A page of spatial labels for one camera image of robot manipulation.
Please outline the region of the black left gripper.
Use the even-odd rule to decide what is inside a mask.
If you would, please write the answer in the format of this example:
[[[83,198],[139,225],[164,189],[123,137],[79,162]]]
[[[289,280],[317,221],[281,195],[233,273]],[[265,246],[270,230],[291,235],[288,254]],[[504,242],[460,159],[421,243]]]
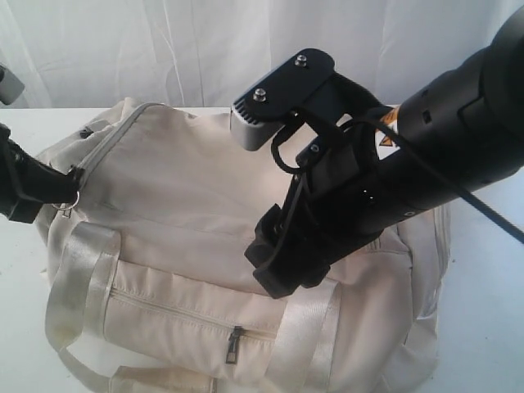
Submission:
[[[63,174],[42,163],[28,164],[30,156],[13,142],[10,136],[11,130],[2,124],[1,215],[12,222],[32,224],[41,209],[38,202],[43,204],[76,202],[84,170],[73,165],[67,174]],[[21,193],[21,176],[26,168],[24,196],[28,199]]]

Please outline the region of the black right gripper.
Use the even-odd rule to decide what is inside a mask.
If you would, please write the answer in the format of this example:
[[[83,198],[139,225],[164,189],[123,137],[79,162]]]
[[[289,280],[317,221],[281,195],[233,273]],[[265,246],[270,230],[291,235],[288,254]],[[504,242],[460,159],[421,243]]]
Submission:
[[[391,226],[373,218],[386,194],[377,180],[374,135],[391,129],[374,118],[348,120],[338,142],[316,137],[297,156],[298,166],[286,167],[279,147],[297,129],[286,125],[271,142],[275,163],[292,179],[283,205],[261,217],[245,251],[271,297],[318,286],[330,265],[353,253],[393,251]]]

